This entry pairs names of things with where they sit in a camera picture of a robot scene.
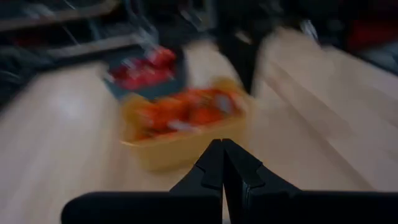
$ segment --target yellow basket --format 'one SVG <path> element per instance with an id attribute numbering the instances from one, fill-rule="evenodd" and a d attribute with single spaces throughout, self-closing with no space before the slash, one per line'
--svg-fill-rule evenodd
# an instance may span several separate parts
<path id="1" fill-rule="evenodd" d="M 234 81 L 217 78 L 213 87 L 222 90 L 233 90 L 243 96 L 247 95 Z M 159 136 L 153 139 L 134 141 L 135 129 L 139 128 L 136 108 L 149 103 L 145 98 L 131 95 L 122 103 L 123 130 L 121 142 L 131 147 L 143 169 L 162 170 L 182 164 L 193 164 L 213 139 L 230 138 L 234 142 L 244 144 L 246 117 L 249 110 L 240 116 L 233 116 L 212 125 L 200 128 L 195 132 L 181 132 L 173 135 Z"/>

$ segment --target shelf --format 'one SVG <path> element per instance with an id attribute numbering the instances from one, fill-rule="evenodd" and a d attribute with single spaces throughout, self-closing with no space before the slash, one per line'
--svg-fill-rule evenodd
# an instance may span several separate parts
<path id="1" fill-rule="evenodd" d="M 56 11 L 54 15 L 43 16 L 39 19 L 31 17 L 4 19 L 0 21 L 0 32 L 102 16 L 115 10 L 119 4 L 119 0 L 104 0 L 102 3 L 93 6 Z"/>

